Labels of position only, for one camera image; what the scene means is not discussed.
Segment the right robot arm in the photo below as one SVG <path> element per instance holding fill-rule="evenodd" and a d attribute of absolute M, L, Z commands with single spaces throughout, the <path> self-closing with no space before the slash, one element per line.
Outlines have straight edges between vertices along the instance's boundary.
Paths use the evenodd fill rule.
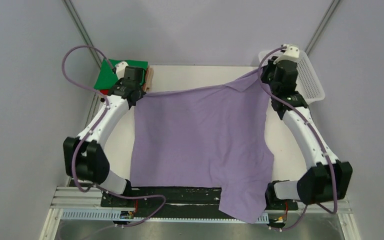
<path fill-rule="evenodd" d="M 312 205 L 345 198 L 353 168 L 340 161 L 314 125 L 309 106 L 296 90 L 298 64 L 271 57 L 262 68 L 261 81 L 271 97 L 272 109 L 291 131 L 303 155 L 306 172 L 299 180 L 276 180 L 268 184 L 266 204 L 278 209 L 286 200 Z"/>

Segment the lavender t shirt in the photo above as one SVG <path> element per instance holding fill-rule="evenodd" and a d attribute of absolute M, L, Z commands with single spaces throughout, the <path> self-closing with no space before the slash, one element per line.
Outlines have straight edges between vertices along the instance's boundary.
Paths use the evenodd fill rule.
<path fill-rule="evenodd" d="M 254 224 L 274 166 L 269 101 L 256 70 L 221 85 L 147 93 L 134 108 L 132 186 L 220 188 L 219 210 Z"/>

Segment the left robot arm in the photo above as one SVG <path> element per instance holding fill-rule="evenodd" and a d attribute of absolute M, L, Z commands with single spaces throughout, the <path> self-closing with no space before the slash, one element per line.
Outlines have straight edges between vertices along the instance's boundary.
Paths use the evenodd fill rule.
<path fill-rule="evenodd" d="M 63 142 L 65 170 L 82 191 L 79 181 L 88 181 L 103 191 L 114 194 L 120 206 L 129 206 L 133 193 L 129 180 L 114 173 L 104 152 L 105 144 L 119 120 L 135 106 L 146 92 L 146 70 L 136 66 L 118 65 L 115 74 L 118 81 L 104 95 L 104 103 L 93 120 L 76 137 Z"/>

